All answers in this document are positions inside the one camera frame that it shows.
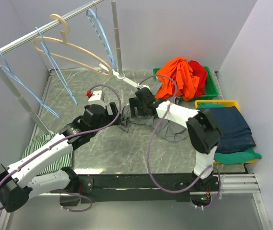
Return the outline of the red t shirt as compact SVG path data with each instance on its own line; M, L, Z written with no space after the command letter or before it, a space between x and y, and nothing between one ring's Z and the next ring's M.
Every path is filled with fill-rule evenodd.
M197 61L191 60L188 62L188 64L193 70L193 76L196 76L199 78L199 84L198 84L198 87L197 87L194 97L200 97L200 96L206 94L205 85L207 82L208 72Z

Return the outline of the light blue wire hanger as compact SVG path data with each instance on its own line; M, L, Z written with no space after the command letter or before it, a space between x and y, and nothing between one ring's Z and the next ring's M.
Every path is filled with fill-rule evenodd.
M110 47L109 41L107 39L107 35L104 31L104 28L97 16L97 13L95 11L93 11L92 9L88 9L86 11L86 16L87 16L88 20L90 21L92 27L94 28L95 32L97 33L98 38L100 39L109 59L111 61L113 69L115 71L117 71L117 65L116 65L116 61L114 59L112 49Z

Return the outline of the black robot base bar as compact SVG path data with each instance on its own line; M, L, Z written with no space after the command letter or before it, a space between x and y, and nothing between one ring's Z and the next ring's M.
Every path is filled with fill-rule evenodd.
M95 202L175 200L189 202L190 193L217 192L216 176L200 179L189 190L171 194L159 189L148 174L80 174L69 193L81 194Z

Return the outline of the grey adidas t shirt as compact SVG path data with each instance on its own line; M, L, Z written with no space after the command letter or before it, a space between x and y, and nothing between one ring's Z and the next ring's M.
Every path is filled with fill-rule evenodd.
M131 116L130 106L124 106L121 111L120 118L120 128L125 132L129 131L130 125L145 125L151 128L155 128L160 121L160 118L156 118L154 116L139 116L136 117ZM179 142L186 139L189 136L188 130L183 126L169 121L164 120L161 125L158 127L156 134L166 139L169 142Z

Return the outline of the light blue hanger of red shirt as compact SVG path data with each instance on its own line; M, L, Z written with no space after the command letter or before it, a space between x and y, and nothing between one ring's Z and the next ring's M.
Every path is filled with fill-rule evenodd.
M49 106L47 106L39 97L37 97L25 84L23 84L23 82L15 75L15 73L13 72L13 70L11 69L7 59L5 58L5 56L0 52L0 57L4 60L5 62L5 66L4 65L0 65L1 69L4 71L4 73L7 76L10 76L12 79L14 79L17 83L19 83L24 89L26 89L26 91L28 91L39 103L40 105L45 108L48 112L50 112L51 114L53 114L56 118L60 118L60 115L55 112L53 109L51 109Z

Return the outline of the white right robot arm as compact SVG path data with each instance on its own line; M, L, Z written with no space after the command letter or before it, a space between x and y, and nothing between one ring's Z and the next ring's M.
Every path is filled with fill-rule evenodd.
M132 117L153 115L188 130L191 144L196 149L193 187L198 191L205 190L210 184L214 154L222 137L213 114L208 109L189 109L164 98L156 99L147 87L140 88L135 95L129 99Z

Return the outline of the orange t shirt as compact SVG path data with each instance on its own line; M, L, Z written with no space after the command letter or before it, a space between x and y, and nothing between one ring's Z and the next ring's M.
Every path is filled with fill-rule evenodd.
M194 97L200 81L184 57L176 57L167 62L156 74L162 82L162 87L155 96L157 99L168 99L176 95L188 101Z

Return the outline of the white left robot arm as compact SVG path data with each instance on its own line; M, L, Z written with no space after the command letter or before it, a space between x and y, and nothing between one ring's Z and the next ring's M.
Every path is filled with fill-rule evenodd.
M0 209L12 213L40 194L60 190L79 195L79 175L71 167L40 176L39 173L61 157L88 143L98 131L120 121L121 105L110 104L112 114L99 104L87 105L84 114L67 124L49 142L29 156L5 167L0 164Z

